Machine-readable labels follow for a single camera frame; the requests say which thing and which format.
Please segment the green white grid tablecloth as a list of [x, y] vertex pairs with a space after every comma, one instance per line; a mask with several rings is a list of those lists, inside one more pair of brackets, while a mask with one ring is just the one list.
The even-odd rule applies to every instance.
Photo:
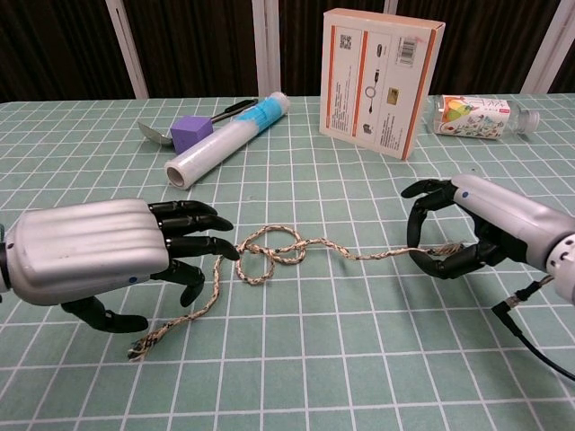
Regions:
[[[416, 180], [474, 173], [575, 215], [575, 94], [520, 95], [537, 131], [501, 141], [420, 132], [406, 162], [320, 135], [319, 101], [286, 117], [189, 191], [167, 183], [166, 130], [221, 99], [0, 103], [0, 223], [107, 198], [194, 198], [233, 221], [230, 242], [287, 224], [355, 253], [403, 245]], [[59, 307], [0, 303], [0, 431], [575, 431], [575, 383], [538, 361], [491, 307], [538, 278], [512, 261], [455, 280], [406, 256], [322, 245], [249, 286], [230, 262], [202, 318], [142, 362], [134, 336]]]

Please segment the clear bottle with colourful label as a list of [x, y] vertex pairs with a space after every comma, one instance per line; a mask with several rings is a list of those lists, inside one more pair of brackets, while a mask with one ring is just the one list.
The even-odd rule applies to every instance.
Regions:
[[534, 133], [539, 122], [537, 110], [516, 101], [470, 95], [435, 95], [426, 116], [436, 135], [490, 140]]

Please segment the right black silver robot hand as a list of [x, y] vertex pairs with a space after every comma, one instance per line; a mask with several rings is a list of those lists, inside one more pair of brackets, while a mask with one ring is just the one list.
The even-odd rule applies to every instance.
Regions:
[[[505, 259], [558, 278], [560, 244], [575, 234], [575, 217], [472, 174], [457, 174], [450, 180], [419, 180], [401, 196], [417, 199], [407, 224], [409, 254], [424, 273], [441, 279], [461, 277]], [[474, 220], [478, 242], [459, 247], [443, 260], [433, 259], [419, 250], [422, 224], [428, 212], [452, 205]]]

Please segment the clear plastic wrap roll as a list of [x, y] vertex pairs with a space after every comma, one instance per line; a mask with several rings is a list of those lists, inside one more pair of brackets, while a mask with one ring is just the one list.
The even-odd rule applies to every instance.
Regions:
[[290, 101], [286, 94], [272, 93], [166, 162], [164, 170], [168, 181], [178, 189], [188, 189], [228, 156], [272, 126], [289, 108]]

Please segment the dark brown curtain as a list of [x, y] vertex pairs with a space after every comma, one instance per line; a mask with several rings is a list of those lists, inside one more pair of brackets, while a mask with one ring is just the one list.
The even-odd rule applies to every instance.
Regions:
[[[252, 0], [122, 0], [152, 98], [257, 92]], [[430, 92], [517, 93], [561, 0], [398, 0], [446, 25]], [[320, 91], [323, 14], [385, 0], [278, 0], [283, 91]], [[131, 99], [105, 0], [0, 0], [0, 102]]]

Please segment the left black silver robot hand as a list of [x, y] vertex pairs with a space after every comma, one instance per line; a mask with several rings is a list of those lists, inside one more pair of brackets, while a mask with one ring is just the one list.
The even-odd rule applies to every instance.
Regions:
[[0, 226], [0, 301], [12, 292], [30, 304], [59, 305], [95, 330], [143, 331], [145, 317], [116, 314], [97, 296], [154, 279], [183, 285], [181, 306], [189, 306], [205, 277], [185, 259], [239, 259], [233, 244], [204, 235], [232, 228], [194, 200], [122, 198], [26, 212], [10, 230]]

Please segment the white orange cardboard box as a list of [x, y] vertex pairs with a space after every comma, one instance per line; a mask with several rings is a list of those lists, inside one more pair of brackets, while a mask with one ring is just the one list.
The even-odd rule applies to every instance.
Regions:
[[445, 29], [444, 22], [395, 14], [325, 12], [320, 132], [407, 159]]

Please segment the purple cube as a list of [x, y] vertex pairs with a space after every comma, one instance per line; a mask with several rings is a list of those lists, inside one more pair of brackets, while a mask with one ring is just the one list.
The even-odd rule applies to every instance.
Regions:
[[184, 116], [171, 126], [172, 144], [182, 154], [213, 132], [212, 119], [202, 116]]

